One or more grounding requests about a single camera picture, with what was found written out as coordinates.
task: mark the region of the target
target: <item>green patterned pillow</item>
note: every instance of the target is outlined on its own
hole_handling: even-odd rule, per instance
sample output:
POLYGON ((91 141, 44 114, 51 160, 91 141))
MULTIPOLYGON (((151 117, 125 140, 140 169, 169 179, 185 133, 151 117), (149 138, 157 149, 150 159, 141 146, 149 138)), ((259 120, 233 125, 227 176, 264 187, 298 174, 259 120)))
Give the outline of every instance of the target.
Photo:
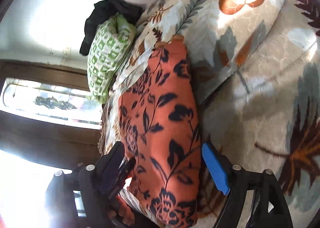
POLYGON ((99 25, 88 56, 88 83, 97 102, 103 104, 108 99, 112 77, 125 59, 136 31, 119 14, 99 25))

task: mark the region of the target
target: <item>screw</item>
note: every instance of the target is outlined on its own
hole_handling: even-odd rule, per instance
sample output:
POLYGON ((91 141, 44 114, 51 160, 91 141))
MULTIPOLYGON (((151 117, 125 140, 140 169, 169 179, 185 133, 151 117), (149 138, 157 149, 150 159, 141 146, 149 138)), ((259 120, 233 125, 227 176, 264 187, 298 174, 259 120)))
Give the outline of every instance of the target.
POLYGON ((61 176, 62 175, 62 171, 58 170, 56 173, 54 173, 55 176, 61 176))
POLYGON ((85 169, 88 170, 88 171, 92 171, 95 168, 96 168, 95 165, 87 165, 87 167, 85 169))
POLYGON ((272 171, 271 169, 266 169, 266 174, 272 175, 272 174, 273 174, 273 171, 272 171))
POLYGON ((234 170, 236 170, 236 171, 241 170, 241 166, 238 165, 238 164, 233 165, 232 168, 233 168, 234 170))

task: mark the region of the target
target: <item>pillow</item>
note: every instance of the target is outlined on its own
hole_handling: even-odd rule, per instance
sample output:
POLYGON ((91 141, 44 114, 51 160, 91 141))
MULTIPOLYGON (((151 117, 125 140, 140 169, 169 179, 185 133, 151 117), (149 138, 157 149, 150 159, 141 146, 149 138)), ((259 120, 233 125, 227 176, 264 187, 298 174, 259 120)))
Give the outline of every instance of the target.
POLYGON ((137 28, 116 14, 98 26, 88 56, 88 83, 91 98, 103 104, 113 75, 124 61, 137 28))
POLYGON ((148 66, 118 101, 127 158, 135 157, 130 191, 163 224, 196 224, 200 129, 183 36, 158 42, 148 66))

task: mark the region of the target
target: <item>bed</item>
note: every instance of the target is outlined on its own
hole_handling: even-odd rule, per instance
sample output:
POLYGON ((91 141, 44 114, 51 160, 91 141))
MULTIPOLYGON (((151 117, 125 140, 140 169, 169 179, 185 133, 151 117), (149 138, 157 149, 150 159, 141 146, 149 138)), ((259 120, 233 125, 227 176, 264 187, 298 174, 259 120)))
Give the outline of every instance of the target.
MULTIPOLYGON (((320 207, 320 20, 312 0, 159 0, 139 24, 104 107, 100 152, 120 140, 118 99, 144 73, 155 43, 182 35, 202 141, 246 170, 272 169, 294 227, 307 227, 320 207)), ((164 227, 130 192, 121 196, 164 227)), ((224 200, 202 165, 195 227, 212 227, 224 200)))

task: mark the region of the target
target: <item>orange floral pillow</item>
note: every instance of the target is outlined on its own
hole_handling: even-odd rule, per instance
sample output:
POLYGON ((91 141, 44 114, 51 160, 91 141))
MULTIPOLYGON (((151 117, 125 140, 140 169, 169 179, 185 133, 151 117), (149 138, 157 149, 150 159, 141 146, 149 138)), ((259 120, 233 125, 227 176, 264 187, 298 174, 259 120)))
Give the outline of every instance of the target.
POLYGON ((122 142, 137 162, 128 189, 164 224, 191 227, 201 142, 187 50, 178 35, 156 47, 144 74, 119 98, 122 142))

